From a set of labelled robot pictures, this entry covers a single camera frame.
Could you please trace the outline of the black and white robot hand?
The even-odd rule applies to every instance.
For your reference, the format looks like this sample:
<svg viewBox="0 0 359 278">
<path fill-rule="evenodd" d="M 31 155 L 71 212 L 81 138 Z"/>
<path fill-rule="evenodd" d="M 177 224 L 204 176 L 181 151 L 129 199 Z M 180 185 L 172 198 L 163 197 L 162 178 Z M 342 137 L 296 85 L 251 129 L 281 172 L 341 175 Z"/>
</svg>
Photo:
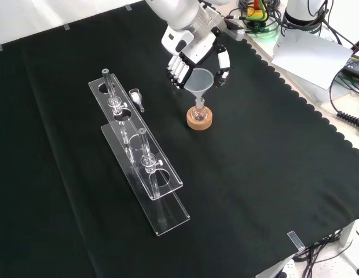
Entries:
<svg viewBox="0 0 359 278">
<path fill-rule="evenodd" d="M 230 71 L 230 58 L 227 48 L 218 43 L 218 37 L 223 29 L 214 27 L 202 39 L 197 40 L 188 30 L 175 31 L 167 27 L 162 37 L 162 45 L 172 54 L 166 67 L 166 74 L 178 89 L 183 89 L 193 70 L 201 65 L 212 52 L 218 56 L 219 70 L 215 75 L 216 87 L 225 84 Z"/>
</svg>

